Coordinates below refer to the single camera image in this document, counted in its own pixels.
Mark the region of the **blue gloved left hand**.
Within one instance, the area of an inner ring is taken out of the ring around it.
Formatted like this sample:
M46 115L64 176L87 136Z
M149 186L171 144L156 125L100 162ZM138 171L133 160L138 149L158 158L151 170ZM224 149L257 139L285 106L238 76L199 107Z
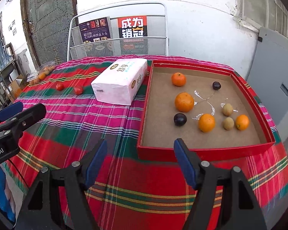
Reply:
M15 201L11 190L7 184L6 174L0 167L0 209L7 214L7 218L11 222L16 221Z

